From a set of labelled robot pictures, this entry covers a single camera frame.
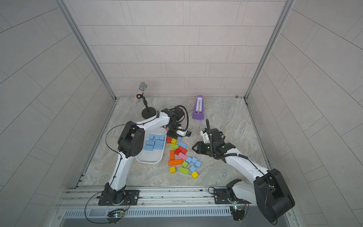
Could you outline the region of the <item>white plastic tray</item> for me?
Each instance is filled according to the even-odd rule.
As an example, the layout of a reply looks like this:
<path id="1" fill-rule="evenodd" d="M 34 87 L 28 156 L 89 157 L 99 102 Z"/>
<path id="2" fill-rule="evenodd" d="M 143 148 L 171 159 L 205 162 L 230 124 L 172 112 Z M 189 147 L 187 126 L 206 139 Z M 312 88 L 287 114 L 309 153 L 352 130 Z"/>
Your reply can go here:
<path id="1" fill-rule="evenodd" d="M 143 164 L 156 165 L 162 160 L 167 130 L 163 127 L 145 133 L 143 149 L 136 160 Z"/>

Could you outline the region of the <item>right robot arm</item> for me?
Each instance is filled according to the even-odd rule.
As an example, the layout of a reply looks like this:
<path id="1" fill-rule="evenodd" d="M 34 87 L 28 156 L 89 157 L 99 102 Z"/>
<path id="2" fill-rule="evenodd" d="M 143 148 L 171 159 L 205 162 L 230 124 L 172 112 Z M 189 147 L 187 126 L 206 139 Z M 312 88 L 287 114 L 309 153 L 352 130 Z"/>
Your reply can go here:
<path id="1" fill-rule="evenodd" d="M 216 128 L 205 128 L 200 134 L 203 140 L 192 147 L 193 151 L 222 160 L 251 182 L 251 185 L 247 185 L 235 179 L 227 184 L 226 195 L 230 202 L 244 200 L 257 205 L 262 215 L 273 225 L 295 206 L 295 200 L 280 171 L 275 168 L 269 170 L 250 160 L 235 145 L 226 143 L 224 134 Z"/>

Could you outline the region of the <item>purple metronome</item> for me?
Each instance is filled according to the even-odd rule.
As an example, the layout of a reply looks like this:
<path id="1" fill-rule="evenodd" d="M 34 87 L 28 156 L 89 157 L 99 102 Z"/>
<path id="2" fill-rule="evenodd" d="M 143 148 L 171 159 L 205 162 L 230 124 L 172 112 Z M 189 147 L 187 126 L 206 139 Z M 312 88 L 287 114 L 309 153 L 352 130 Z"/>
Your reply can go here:
<path id="1" fill-rule="evenodd" d="M 203 120 L 204 119 L 204 101 L 203 101 L 202 95 L 198 95 L 196 98 L 192 118 L 194 120 Z"/>

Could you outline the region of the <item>blue cube right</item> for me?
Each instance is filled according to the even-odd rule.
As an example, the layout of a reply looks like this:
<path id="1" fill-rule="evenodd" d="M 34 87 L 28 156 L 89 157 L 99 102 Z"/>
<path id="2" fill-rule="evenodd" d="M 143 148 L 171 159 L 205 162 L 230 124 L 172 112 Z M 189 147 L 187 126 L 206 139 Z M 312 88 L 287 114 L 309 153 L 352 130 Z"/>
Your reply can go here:
<path id="1" fill-rule="evenodd" d="M 200 161 L 196 161 L 195 167 L 200 168 L 200 166 L 201 166 L 201 162 Z"/>

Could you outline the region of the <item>blue cube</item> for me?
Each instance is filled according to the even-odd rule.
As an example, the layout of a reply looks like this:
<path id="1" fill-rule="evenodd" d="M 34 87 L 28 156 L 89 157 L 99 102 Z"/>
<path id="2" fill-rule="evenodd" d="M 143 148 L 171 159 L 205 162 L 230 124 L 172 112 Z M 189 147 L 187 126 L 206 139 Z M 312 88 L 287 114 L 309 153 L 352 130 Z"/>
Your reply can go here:
<path id="1" fill-rule="evenodd" d="M 193 172 L 195 172 L 197 169 L 196 169 L 196 167 L 195 167 L 195 166 L 191 166 L 191 167 L 189 168 L 189 170 L 190 170 L 190 172 L 191 172 L 191 173 L 193 173 Z"/>
<path id="2" fill-rule="evenodd" d="M 200 161 L 196 161 L 195 167 L 200 168 L 200 166 L 201 166 L 201 162 Z"/>

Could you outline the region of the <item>black microphone stand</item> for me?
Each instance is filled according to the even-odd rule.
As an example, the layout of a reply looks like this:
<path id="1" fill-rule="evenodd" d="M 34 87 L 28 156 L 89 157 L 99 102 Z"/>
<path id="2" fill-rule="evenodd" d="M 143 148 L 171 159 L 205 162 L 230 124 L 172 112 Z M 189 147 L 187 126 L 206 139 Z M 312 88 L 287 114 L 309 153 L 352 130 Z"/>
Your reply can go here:
<path id="1" fill-rule="evenodd" d="M 143 104 L 144 104 L 145 108 L 142 110 L 141 116 L 144 119 L 151 118 L 157 114 L 157 111 L 155 108 L 148 106 L 148 102 L 147 102 L 146 98 L 143 96 L 143 94 L 137 94 L 136 98 L 143 100 Z"/>

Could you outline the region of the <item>blue cube front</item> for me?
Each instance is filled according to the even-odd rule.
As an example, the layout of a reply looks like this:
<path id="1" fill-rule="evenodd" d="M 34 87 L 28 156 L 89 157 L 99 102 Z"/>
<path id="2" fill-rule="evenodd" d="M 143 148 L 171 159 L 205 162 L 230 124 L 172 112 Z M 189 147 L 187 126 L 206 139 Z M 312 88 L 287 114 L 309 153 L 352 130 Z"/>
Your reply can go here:
<path id="1" fill-rule="evenodd" d="M 189 170 L 190 170 L 190 172 L 191 172 L 191 173 L 193 173 L 193 172 L 195 172 L 197 169 L 196 169 L 196 167 L 195 167 L 195 166 L 191 166 L 191 167 L 189 168 Z"/>

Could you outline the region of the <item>green block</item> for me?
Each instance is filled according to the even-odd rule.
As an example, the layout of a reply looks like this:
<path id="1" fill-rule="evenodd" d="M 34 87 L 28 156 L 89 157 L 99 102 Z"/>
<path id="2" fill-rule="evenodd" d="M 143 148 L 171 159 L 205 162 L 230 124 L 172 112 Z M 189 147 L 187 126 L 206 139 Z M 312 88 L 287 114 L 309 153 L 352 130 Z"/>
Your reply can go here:
<path id="1" fill-rule="evenodd" d="M 187 168 L 184 168 L 184 167 L 179 168 L 179 173 L 181 173 L 181 174 L 188 175 L 189 172 L 190 172 L 190 170 Z"/>
<path id="2" fill-rule="evenodd" d="M 170 148 L 171 150 L 176 150 L 176 149 L 178 149 L 178 148 L 179 148 L 179 145 L 170 143 L 170 144 L 169 144 L 169 148 Z"/>

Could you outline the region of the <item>red block centre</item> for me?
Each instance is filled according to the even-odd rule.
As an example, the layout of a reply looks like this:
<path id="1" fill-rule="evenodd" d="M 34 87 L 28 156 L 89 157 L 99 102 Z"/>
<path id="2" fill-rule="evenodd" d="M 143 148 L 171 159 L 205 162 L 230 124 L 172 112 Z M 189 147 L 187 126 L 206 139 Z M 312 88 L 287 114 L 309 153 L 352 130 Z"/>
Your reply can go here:
<path id="1" fill-rule="evenodd" d="M 180 153 L 186 155 L 187 153 L 187 149 L 185 149 L 184 147 L 178 147 L 176 150 L 175 150 L 175 154 L 176 155 L 179 155 Z"/>

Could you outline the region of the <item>small green cube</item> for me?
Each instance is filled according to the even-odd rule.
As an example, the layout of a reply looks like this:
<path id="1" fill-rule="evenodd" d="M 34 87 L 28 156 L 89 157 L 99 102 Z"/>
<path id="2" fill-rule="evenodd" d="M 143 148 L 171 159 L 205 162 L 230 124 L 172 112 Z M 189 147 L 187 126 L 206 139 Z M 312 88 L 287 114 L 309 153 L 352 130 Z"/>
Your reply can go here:
<path id="1" fill-rule="evenodd" d="M 188 162 L 184 161 L 184 162 L 182 163 L 182 167 L 186 168 L 187 166 L 188 166 Z"/>

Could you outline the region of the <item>pink block centre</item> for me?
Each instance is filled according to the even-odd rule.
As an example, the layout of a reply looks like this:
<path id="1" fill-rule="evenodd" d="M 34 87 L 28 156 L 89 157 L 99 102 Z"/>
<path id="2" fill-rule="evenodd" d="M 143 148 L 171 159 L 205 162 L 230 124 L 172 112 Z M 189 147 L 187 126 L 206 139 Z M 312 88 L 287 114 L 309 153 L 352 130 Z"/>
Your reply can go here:
<path id="1" fill-rule="evenodd" d="M 184 160 L 184 161 L 186 161 L 187 160 L 187 158 L 188 158 L 188 156 L 186 156 L 185 154 L 183 154 L 183 153 L 179 153 L 178 154 L 178 157 L 179 158 L 181 158 L 182 160 Z"/>

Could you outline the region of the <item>short orange block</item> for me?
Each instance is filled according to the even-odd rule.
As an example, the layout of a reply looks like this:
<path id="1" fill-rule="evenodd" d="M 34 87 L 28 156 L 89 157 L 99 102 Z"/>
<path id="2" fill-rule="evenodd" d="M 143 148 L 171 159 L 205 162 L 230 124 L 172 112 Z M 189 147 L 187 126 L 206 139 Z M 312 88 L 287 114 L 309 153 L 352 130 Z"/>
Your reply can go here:
<path id="1" fill-rule="evenodd" d="M 170 150 L 170 160 L 175 160 L 175 150 Z"/>

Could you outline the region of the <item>rhinestone silver microphone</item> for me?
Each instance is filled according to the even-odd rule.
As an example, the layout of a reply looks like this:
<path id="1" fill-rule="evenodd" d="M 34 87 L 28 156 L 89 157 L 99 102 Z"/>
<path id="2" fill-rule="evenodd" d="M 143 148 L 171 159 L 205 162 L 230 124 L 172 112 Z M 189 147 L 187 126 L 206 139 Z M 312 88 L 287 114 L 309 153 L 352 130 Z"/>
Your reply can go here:
<path id="1" fill-rule="evenodd" d="M 138 90 L 138 93 L 137 93 L 137 96 L 141 96 L 144 94 L 144 91 L 147 89 L 147 83 L 145 82 L 142 82 L 139 84 L 139 90 Z"/>

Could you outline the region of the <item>yellow cube front left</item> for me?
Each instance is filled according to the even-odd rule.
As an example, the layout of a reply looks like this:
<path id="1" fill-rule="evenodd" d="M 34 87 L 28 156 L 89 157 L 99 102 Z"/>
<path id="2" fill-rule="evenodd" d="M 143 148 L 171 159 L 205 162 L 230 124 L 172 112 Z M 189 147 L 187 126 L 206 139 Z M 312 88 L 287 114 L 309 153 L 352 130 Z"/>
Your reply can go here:
<path id="1" fill-rule="evenodd" d="M 170 173 L 171 174 L 176 173 L 176 168 L 174 166 L 170 167 Z"/>

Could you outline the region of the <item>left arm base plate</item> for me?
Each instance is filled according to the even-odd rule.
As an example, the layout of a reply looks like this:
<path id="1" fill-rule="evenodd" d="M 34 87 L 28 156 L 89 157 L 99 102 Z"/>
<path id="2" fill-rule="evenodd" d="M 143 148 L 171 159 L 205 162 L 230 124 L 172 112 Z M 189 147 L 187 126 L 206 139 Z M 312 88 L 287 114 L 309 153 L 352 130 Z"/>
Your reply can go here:
<path id="1" fill-rule="evenodd" d="M 113 189 L 103 190 L 100 196 L 96 198 L 99 200 L 99 206 L 126 206 L 137 205 L 140 195 L 140 190 L 119 190 Z"/>

